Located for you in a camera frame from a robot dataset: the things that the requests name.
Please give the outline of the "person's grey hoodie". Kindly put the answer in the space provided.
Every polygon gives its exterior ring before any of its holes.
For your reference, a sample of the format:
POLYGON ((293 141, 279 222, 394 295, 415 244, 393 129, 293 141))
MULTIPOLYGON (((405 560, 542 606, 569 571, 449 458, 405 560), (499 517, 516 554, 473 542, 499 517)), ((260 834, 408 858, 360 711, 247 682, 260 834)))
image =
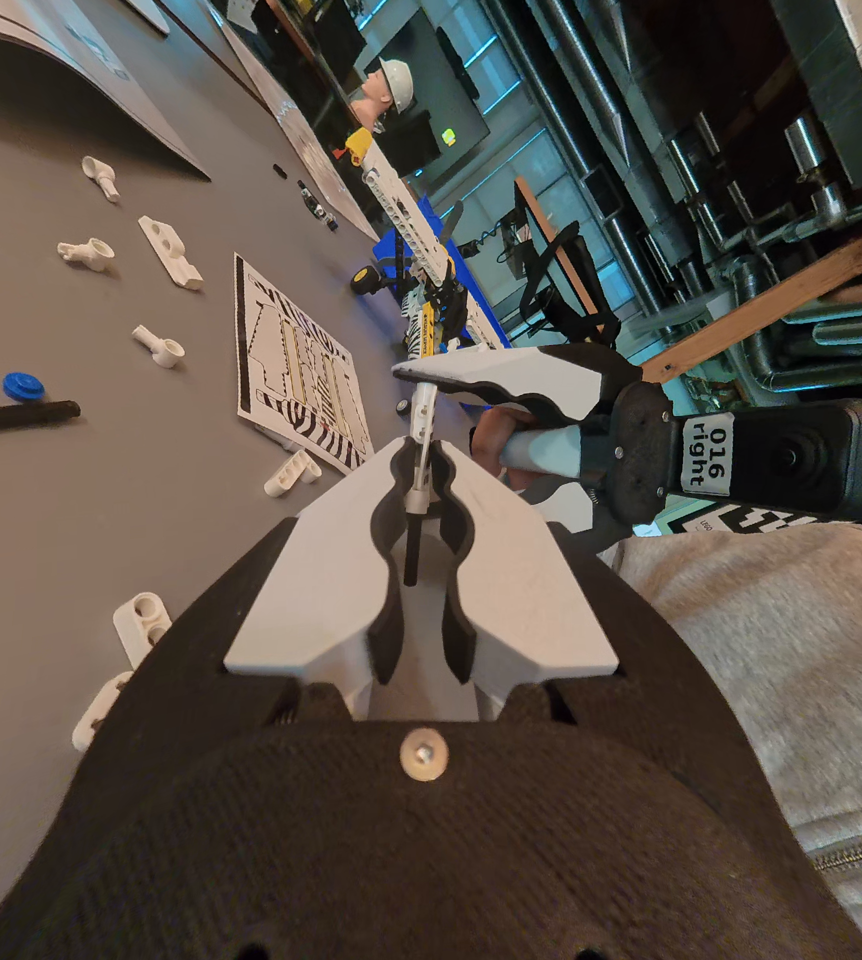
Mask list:
POLYGON ((713 678, 862 930, 862 525, 631 537, 600 558, 713 678))

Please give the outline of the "black purple lego piece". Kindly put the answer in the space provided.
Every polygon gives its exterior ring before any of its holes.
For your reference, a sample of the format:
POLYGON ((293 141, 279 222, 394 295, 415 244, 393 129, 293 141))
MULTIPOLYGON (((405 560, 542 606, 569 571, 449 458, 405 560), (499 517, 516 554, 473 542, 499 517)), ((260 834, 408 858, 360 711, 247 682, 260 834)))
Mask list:
POLYGON ((318 222, 325 224, 330 232, 336 232, 339 229, 339 223, 335 216, 322 205, 303 180, 299 179, 296 183, 305 208, 318 222))

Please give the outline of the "large blue storage bin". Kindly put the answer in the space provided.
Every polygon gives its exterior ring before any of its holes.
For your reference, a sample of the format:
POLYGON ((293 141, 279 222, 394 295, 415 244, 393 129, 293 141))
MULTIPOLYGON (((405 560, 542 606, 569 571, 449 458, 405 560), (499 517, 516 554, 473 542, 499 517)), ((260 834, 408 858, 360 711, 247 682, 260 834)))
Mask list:
MULTIPOLYGON (((427 196, 423 196, 417 202, 417 206, 421 210, 435 236, 438 239, 441 239, 447 225, 447 219, 443 219, 435 212, 430 198, 427 196)), ((393 228, 387 229, 383 236, 380 237, 377 244, 375 244, 372 248, 373 258, 378 263, 378 270, 383 272, 389 278, 394 278, 396 276, 395 236, 396 232, 393 228)), ((512 345, 508 339, 508 336, 501 327, 493 308, 490 306, 487 297, 480 288, 473 272, 468 267, 465 259, 462 257, 458 246, 455 244, 454 240, 450 238, 447 239, 444 246, 448 251, 449 256, 454 260, 458 282, 461 282, 461 284, 464 285, 469 291, 469 294, 473 296, 474 300, 481 308, 487 323, 493 330, 492 339, 496 339, 502 348, 509 349, 512 345)))

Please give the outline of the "white lego panel assembly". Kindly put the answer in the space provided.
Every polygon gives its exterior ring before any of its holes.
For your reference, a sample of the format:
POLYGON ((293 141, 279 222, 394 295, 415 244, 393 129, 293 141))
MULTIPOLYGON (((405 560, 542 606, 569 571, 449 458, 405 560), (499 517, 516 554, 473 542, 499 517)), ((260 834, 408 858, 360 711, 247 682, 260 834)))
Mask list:
POLYGON ((430 503, 429 452, 433 439, 435 405, 438 388, 427 382, 416 384, 411 403, 410 436, 417 446, 414 457, 413 483, 405 499, 406 544, 403 584, 413 587, 418 582, 422 531, 430 503))

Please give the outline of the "white L-shaped lego beam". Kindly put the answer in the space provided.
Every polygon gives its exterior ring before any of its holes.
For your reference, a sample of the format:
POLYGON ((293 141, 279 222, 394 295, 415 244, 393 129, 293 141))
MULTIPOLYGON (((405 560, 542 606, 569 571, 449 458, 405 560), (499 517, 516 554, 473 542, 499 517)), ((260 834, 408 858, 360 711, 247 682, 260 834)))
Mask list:
POLYGON ((281 498, 294 486, 314 484, 323 476, 318 463, 304 449, 296 450, 264 484, 264 493, 269 498, 281 498))

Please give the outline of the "wooden standing desk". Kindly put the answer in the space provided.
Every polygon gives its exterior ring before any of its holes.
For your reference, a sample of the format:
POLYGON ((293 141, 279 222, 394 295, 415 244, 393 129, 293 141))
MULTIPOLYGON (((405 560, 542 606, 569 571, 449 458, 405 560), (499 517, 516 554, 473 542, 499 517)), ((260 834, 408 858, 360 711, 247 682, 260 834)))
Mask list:
MULTIPOLYGON (((535 192, 523 175, 517 176, 513 184, 515 203, 525 210, 525 214, 527 218, 529 218, 529 225, 532 227, 532 235, 537 234, 544 242, 545 250, 550 249, 557 240, 564 237, 564 233, 555 231, 555 228, 541 207, 535 192)), ((588 286, 581 279, 567 252, 560 246, 554 249, 554 260, 557 263, 559 272, 565 278, 568 287, 578 299, 584 312, 591 316, 600 315, 601 312, 588 286)))

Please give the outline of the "white lego panel piece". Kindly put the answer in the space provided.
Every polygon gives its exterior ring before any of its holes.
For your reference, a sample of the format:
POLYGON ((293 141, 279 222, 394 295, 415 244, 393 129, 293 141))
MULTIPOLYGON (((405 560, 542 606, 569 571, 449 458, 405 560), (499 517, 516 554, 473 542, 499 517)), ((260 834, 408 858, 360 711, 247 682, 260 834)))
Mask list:
POLYGON ((201 291, 204 279, 188 262, 185 244, 174 228, 147 215, 138 218, 138 225, 171 281, 182 289, 201 291))

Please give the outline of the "person's right hand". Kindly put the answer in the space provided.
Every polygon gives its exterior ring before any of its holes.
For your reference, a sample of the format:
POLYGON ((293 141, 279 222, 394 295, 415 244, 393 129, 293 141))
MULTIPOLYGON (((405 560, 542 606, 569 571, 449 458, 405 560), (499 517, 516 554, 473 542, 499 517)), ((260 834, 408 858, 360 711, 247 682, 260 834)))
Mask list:
POLYGON ((526 410, 510 406, 489 407, 481 414, 472 431, 470 457, 514 492, 526 490, 544 474, 506 467, 500 462, 500 456, 516 432, 538 429, 539 425, 538 419, 526 410))

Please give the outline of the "wooden support post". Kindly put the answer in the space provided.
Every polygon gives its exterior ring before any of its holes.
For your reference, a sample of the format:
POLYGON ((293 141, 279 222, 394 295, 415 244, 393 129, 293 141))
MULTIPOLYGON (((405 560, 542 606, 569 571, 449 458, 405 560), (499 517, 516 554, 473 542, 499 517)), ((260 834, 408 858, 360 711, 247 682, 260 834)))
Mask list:
POLYGON ((663 385, 678 378, 861 275, 862 236, 654 355, 641 366, 642 379, 663 385))

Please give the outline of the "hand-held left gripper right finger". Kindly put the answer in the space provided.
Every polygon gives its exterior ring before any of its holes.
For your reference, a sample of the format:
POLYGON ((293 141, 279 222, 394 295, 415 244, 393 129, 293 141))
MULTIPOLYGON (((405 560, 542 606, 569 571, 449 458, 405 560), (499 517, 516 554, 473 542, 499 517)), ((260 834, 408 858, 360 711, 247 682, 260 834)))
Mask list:
POLYGON ((479 720, 496 720, 517 687, 615 674, 617 653, 540 513, 444 440, 435 493, 453 555, 442 648, 479 720))

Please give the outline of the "zebra sticker sheet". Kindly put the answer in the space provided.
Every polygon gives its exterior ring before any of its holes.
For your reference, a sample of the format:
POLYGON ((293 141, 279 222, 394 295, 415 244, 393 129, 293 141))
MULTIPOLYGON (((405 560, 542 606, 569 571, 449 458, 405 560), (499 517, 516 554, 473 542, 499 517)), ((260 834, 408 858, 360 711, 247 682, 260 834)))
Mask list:
POLYGON ((375 448, 352 354, 239 253, 233 291, 238 416, 284 450, 356 471, 375 448))

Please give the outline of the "white lego connector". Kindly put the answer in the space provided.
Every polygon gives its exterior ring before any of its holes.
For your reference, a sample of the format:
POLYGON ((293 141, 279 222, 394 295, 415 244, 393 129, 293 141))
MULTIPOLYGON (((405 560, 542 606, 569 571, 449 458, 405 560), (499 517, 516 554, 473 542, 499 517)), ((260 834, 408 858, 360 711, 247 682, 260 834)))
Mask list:
POLYGON ((120 194, 116 186, 116 174, 113 167, 92 156, 85 155, 80 162, 82 173, 96 186, 101 189, 101 193, 112 204, 118 204, 120 194))
POLYGON ((138 325, 131 337, 145 347, 153 362, 163 369, 173 369, 185 358, 185 349, 176 341, 161 338, 144 325, 138 325))
POLYGON ((105 273, 115 259, 113 248, 95 237, 82 244, 58 243, 56 253, 63 262, 95 273, 105 273))

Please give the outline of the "mannequin head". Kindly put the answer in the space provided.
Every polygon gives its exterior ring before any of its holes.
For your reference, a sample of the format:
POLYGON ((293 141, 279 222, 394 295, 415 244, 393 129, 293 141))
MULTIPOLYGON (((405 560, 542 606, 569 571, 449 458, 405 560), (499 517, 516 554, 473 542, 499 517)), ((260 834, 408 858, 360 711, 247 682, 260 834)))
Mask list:
POLYGON ((351 100, 349 109, 357 124, 374 134, 385 114, 398 108, 394 91, 382 68, 369 73, 356 96, 351 100))

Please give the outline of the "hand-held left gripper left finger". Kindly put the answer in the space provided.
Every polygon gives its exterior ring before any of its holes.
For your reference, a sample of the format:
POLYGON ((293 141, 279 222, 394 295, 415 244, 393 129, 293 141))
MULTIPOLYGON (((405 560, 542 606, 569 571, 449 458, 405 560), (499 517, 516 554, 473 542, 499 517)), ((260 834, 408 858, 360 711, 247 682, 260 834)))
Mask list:
POLYGON ((228 672, 330 684, 354 720, 368 718, 403 647, 393 550, 410 475, 411 439, 397 438, 295 517, 224 657, 228 672))

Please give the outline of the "grey speckled sheet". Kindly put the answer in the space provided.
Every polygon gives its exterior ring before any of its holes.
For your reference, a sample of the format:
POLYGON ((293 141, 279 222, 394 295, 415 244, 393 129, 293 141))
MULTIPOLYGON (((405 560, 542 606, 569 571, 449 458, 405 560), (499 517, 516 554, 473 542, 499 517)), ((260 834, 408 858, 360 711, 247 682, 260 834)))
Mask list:
POLYGON ((243 42, 242 36, 233 25, 222 24, 221 32, 317 186, 317 196, 365 234, 372 244, 377 244, 378 235, 331 162, 329 154, 315 136, 305 115, 262 61, 243 42))

